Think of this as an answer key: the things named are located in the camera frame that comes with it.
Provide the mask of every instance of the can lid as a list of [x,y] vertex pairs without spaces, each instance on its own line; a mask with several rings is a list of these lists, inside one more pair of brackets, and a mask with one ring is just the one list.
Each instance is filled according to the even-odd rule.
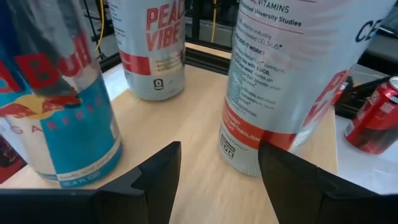
[[388,82],[392,87],[394,87],[394,89],[398,91],[398,77],[392,77],[390,80],[388,80]]

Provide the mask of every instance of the celsius can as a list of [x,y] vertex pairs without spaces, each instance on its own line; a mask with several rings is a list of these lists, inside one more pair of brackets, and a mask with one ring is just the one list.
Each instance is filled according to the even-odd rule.
[[0,1],[0,116],[61,188],[90,184],[122,145],[77,1]]
[[398,139],[398,77],[376,88],[344,131],[357,149],[380,154]]
[[185,84],[185,0],[109,0],[124,73],[144,100],[166,100]]
[[308,138],[395,0],[242,0],[220,151],[260,176],[257,150]]

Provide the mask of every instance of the wooden table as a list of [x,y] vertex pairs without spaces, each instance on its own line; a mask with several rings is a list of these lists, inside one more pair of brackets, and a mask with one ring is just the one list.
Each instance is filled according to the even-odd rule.
[[[261,179],[236,172],[218,152],[227,77],[187,66],[183,93],[163,102],[138,100],[125,91],[113,108],[124,152],[115,171],[85,188],[95,189],[134,168],[172,141],[182,142],[180,183],[170,223],[277,223]],[[334,111],[305,143],[302,157],[337,173]],[[3,188],[49,188],[27,166]]]

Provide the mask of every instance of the yellow cable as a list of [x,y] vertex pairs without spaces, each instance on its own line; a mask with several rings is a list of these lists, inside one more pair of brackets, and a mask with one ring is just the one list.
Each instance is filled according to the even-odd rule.
[[213,31],[211,31],[211,43],[214,42],[214,36],[216,33],[216,15],[217,15],[217,0],[214,0],[214,9],[213,9]]
[[95,47],[95,50],[98,50],[98,47],[101,45],[102,41],[102,36],[104,34],[104,26],[105,26],[105,17],[104,17],[104,4],[102,3],[103,0],[99,0],[99,3],[101,4],[101,33],[99,35],[99,41],[97,46]]

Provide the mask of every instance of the energy drink can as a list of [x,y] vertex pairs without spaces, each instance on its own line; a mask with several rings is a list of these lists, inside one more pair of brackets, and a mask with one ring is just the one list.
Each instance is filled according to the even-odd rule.
[[122,151],[77,1],[0,2],[0,116],[28,163],[61,188],[90,184]]
[[144,100],[184,88],[185,0],[109,0],[124,73]]
[[240,1],[220,129],[229,164],[258,177],[260,141],[308,138],[394,3]]
[[376,88],[344,135],[352,146],[370,154],[383,153],[398,139],[398,77]]

